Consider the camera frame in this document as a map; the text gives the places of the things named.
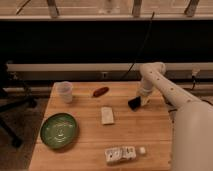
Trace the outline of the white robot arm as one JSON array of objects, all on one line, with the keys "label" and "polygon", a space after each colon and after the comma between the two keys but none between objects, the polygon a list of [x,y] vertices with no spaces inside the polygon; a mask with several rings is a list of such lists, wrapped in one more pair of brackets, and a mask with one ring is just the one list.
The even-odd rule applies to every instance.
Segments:
[{"label": "white robot arm", "polygon": [[175,107],[170,171],[213,171],[213,105],[168,80],[162,62],[144,63],[139,93],[156,87]]}]

